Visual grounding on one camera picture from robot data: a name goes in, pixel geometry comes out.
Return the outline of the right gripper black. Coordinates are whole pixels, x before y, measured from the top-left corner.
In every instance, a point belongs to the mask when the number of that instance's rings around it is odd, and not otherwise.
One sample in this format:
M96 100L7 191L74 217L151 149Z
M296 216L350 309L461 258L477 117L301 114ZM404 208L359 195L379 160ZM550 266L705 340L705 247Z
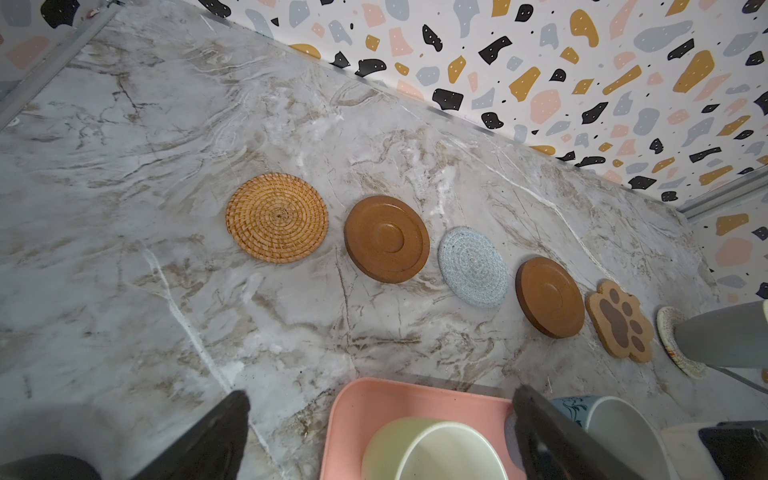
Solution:
M724 479L767 480L767 422L721 422L699 438Z

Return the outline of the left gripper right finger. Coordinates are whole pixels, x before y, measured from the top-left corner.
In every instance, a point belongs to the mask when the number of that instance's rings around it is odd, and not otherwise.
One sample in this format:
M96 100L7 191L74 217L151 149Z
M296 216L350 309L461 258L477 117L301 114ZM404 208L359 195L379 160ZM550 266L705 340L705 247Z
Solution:
M527 478L545 477L539 453L541 445L571 479L639 477L531 386L522 385L515 390L512 406L517 417L515 438Z

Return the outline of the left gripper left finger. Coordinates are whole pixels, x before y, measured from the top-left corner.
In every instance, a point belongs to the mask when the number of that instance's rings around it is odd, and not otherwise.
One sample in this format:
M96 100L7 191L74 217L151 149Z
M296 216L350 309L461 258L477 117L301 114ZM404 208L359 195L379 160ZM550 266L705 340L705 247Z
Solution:
M133 479L236 479L249 411L247 393L231 392Z

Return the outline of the blue mug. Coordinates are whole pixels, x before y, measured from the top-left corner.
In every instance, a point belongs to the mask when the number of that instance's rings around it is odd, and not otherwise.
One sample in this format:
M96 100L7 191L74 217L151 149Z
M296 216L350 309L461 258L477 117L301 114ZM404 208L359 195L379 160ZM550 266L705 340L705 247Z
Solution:
M644 479L678 479L659 434L630 403L613 396L552 399L554 407Z

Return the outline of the grey mug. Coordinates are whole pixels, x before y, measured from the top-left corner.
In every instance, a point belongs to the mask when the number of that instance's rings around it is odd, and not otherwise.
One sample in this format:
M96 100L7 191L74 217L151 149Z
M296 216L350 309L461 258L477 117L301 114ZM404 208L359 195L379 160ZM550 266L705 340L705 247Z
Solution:
M767 367L766 300L691 317L673 332L690 360L712 367Z

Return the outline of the cork paw coaster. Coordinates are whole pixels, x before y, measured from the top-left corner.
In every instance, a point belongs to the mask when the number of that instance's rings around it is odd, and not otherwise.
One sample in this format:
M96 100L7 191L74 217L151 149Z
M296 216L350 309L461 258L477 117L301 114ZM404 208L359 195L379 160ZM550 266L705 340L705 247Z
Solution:
M586 310L603 347L614 358L648 363L653 358L654 327L642 314L638 299L616 282L602 281L589 294Z

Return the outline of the green mug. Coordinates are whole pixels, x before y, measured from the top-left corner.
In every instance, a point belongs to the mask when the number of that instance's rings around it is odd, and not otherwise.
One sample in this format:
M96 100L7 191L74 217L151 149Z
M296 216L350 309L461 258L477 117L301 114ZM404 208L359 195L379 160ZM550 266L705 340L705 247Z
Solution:
M380 428L362 457L363 479L505 479L491 443L454 421L405 417Z

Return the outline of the light brown wooden coaster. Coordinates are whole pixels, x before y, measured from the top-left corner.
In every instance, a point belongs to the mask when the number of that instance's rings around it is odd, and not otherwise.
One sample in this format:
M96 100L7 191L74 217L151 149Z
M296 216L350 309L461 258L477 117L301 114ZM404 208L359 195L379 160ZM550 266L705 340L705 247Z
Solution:
M582 294L559 263L541 256L525 261L517 270L515 289L525 317L542 334L563 339L583 328Z

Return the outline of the multicolour woven coaster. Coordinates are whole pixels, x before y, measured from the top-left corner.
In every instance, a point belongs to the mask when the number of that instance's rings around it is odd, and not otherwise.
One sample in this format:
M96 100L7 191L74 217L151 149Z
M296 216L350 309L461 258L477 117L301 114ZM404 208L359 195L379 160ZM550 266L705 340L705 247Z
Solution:
M669 358L688 377L701 380L707 376L706 365L693 361L684 355L675 339L675 328L687 320L688 318L679 309L672 306L663 306L656 314L656 328Z

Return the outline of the light blue woven coaster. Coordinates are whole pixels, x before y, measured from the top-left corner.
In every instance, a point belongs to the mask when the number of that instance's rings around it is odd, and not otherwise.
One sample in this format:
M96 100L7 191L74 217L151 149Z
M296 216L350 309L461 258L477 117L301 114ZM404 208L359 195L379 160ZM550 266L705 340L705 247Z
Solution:
M490 240L460 226L445 233L438 248L443 279L461 300L478 308L499 307L509 290L507 266Z

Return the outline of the brown rattan woven coaster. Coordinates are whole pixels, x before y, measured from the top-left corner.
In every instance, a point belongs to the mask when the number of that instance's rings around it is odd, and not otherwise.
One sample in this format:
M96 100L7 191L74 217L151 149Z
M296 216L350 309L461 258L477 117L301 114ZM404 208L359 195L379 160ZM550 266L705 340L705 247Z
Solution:
M329 214L306 181L270 172L241 185L225 212L226 228L251 256L274 264L302 260L323 243Z

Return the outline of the dark brown wooden coaster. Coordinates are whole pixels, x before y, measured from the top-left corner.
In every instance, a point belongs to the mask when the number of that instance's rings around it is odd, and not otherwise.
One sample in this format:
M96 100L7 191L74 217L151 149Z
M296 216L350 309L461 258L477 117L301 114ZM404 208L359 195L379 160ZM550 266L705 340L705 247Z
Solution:
M403 201L385 195L360 200L344 225L347 252L367 276L401 283L417 275L430 252L421 217Z

